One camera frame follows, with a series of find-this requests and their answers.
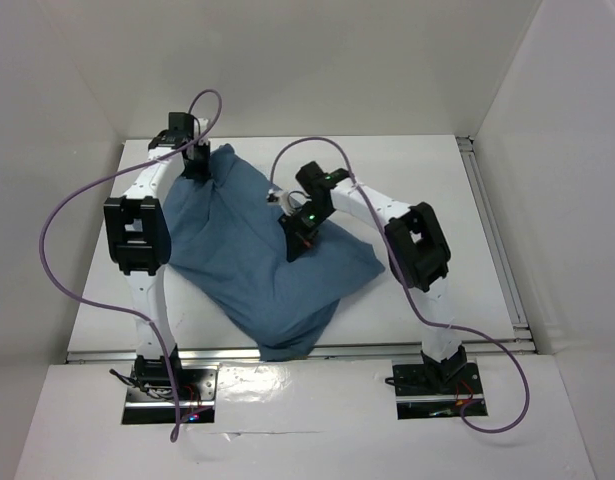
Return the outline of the blue pillowcase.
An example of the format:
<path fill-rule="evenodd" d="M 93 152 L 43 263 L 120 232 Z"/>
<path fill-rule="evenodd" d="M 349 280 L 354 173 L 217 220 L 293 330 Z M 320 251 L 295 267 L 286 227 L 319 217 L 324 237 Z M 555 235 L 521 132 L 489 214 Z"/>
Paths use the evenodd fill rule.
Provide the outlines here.
<path fill-rule="evenodd" d="M 307 356 L 340 301 L 379 277 L 372 245 L 326 222 L 314 250 L 290 262 L 268 179 L 225 144 L 211 177 L 180 176 L 163 207 L 170 266 L 202 290 L 257 345 L 264 361 Z"/>

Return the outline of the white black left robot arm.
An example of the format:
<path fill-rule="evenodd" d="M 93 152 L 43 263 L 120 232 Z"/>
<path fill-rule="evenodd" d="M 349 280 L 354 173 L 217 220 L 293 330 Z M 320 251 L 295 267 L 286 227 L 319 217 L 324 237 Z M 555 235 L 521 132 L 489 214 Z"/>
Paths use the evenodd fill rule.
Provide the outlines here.
<path fill-rule="evenodd" d="M 172 240 L 163 203 L 179 177 L 209 177 L 210 144 L 199 137 L 209 125 L 188 112 L 170 113 L 167 128 L 148 144 L 147 165 L 122 195 L 103 206 L 109 254 L 127 281 L 137 313 L 138 345 L 128 383 L 163 399 L 180 394 L 185 377 L 165 300 Z"/>

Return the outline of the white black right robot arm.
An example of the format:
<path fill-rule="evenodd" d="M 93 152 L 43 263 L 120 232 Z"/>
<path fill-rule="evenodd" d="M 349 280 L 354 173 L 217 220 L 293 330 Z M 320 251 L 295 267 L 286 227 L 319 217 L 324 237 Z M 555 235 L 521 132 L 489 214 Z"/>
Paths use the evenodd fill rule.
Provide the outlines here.
<path fill-rule="evenodd" d="M 296 180 L 304 190 L 304 203 L 293 201 L 285 190 L 272 188 L 267 196 L 282 209 L 279 224 L 287 260 L 293 262 L 312 250 L 324 221 L 335 212 L 374 228 L 385 244 L 392 275 L 421 315 L 423 366 L 417 383 L 438 393 L 447 391 L 467 359 L 461 339 L 451 329 L 451 252 L 433 208 L 425 202 L 412 206 L 394 200 L 354 180 L 343 168 L 325 172 L 315 162 L 303 166 Z"/>

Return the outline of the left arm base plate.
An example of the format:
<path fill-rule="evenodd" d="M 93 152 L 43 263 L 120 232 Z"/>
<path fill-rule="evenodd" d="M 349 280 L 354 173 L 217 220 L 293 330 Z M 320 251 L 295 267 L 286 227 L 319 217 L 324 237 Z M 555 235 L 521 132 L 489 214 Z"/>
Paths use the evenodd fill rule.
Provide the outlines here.
<path fill-rule="evenodd" d="M 181 371 L 179 400 L 183 424 L 213 423 L 216 410 L 218 367 L 202 366 Z M 123 425 L 173 425 L 175 406 L 170 386 L 127 386 Z"/>

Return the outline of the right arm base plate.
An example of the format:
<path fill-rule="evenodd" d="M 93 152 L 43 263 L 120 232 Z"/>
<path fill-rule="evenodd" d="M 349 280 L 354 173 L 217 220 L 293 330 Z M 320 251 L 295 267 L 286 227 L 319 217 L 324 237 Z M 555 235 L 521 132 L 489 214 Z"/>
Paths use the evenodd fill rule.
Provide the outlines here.
<path fill-rule="evenodd" d="M 467 363 L 461 371 L 442 386 L 433 386 L 423 375 L 422 364 L 396 364 L 384 380 L 392 387 L 399 420 L 440 419 L 465 415 L 488 415 L 478 367 Z"/>

